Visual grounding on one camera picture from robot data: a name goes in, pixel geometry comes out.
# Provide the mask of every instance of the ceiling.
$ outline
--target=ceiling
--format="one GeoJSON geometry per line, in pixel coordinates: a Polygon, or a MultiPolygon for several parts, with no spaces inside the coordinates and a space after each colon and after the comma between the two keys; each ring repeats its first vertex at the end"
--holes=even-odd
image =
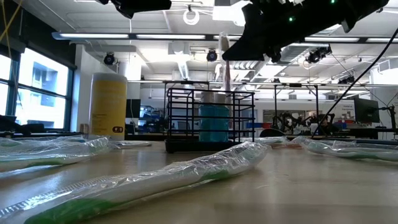
{"type": "MultiPolygon", "coordinates": [[[[118,33],[165,33],[165,34],[241,34],[243,27],[236,26],[231,21],[213,21],[211,10],[214,0],[201,0],[201,7],[194,9],[203,10],[200,20],[194,26],[188,25],[183,20],[186,6],[175,4],[169,11],[138,13],[132,20],[126,19],[116,12],[113,5],[100,5],[90,0],[30,0],[24,1],[23,7],[39,19],[48,23],[60,32],[118,32],[118,33]]],[[[387,7],[396,7],[398,0],[390,0],[387,7]]],[[[356,35],[356,36],[385,36],[391,35],[397,28],[398,14],[374,13],[359,21],[355,28],[345,34],[342,28],[335,30],[330,35],[356,35]]],[[[92,45],[135,45],[141,52],[146,66],[142,67],[142,74],[150,77],[158,75],[161,79],[170,79],[173,71],[178,70],[176,62],[165,61],[167,58],[170,41],[152,40],[101,40],[91,41],[92,45]]],[[[217,42],[196,41],[189,42],[190,48],[200,49],[195,57],[187,62],[189,70],[215,71],[217,63],[206,62],[206,51],[218,48],[217,42]]],[[[360,73],[372,62],[384,48],[384,45],[375,44],[331,44],[331,55],[324,58],[319,64],[311,65],[303,62],[305,52],[301,58],[288,66],[284,76],[279,76],[282,82],[327,82],[332,76],[342,74],[346,69],[354,68],[355,73],[360,73]]],[[[102,60],[105,52],[95,52],[94,56],[102,60]]],[[[128,52],[116,52],[115,56],[123,60],[129,58],[128,52]]],[[[383,60],[388,57],[398,57],[398,45],[391,45],[383,60]]]]}

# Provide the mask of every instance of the window frame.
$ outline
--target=window frame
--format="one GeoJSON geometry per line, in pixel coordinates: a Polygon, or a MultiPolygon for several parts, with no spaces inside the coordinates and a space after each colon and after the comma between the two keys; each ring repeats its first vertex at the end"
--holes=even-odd
{"type": "MultiPolygon", "coordinates": [[[[60,63],[42,53],[37,51],[36,49],[29,48],[30,50],[33,50],[34,52],[43,55],[44,57],[47,57],[57,63],[60,63]]],[[[8,55],[4,54],[5,52],[1,52],[0,54],[8,57],[8,55]]],[[[17,56],[15,54],[15,51],[13,51],[12,58],[11,58],[11,69],[10,69],[10,74],[9,74],[9,79],[5,80],[0,78],[0,83],[7,84],[8,85],[8,96],[7,96],[7,105],[6,105],[6,115],[11,115],[15,116],[16,114],[16,108],[17,108],[17,100],[18,100],[18,89],[23,89],[23,90],[30,90],[34,93],[41,93],[41,94],[46,94],[48,96],[54,96],[54,97],[59,97],[65,99],[65,115],[63,119],[63,128],[45,128],[46,131],[70,131],[70,121],[71,121],[71,113],[72,113],[72,94],[73,94],[73,78],[75,76],[75,71],[74,68],[68,67],[68,81],[67,81],[67,94],[61,95],[52,91],[20,84],[19,81],[19,70],[21,66],[21,54],[18,53],[17,56]],[[12,77],[12,73],[15,71],[16,74],[16,81],[17,85],[14,82],[14,77],[12,77]]]]}

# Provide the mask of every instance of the table surface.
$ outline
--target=table surface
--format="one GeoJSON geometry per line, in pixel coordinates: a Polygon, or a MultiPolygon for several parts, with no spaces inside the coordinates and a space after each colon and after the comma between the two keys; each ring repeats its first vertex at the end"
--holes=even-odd
{"type": "MultiPolygon", "coordinates": [[[[119,149],[63,167],[0,174],[0,207],[100,177],[160,169],[204,153],[166,154],[164,143],[119,149]]],[[[397,223],[398,166],[276,149],[237,177],[170,195],[87,223],[397,223]]]]}

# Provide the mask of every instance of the wooden table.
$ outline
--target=wooden table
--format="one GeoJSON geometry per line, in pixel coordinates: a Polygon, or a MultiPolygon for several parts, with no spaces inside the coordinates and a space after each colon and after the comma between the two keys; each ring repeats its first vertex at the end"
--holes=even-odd
{"type": "MultiPolygon", "coordinates": [[[[0,174],[0,207],[102,175],[159,169],[204,154],[164,143],[115,150],[77,164],[0,174]]],[[[256,169],[139,203],[87,223],[398,223],[398,166],[300,149],[273,150],[256,169]]]]}

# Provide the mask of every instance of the computer monitor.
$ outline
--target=computer monitor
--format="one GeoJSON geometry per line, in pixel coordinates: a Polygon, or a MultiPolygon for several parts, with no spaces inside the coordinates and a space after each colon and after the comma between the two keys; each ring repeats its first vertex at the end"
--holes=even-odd
{"type": "Polygon", "coordinates": [[[379,102],[374,100],[354,99],[355,120],[361,123],[380,123],[379,102]]]}
{"type": "Polygon", "coordinates": [[[126,105],[126,118],[139,118],[141,100],[128,99],[126,105]]]}

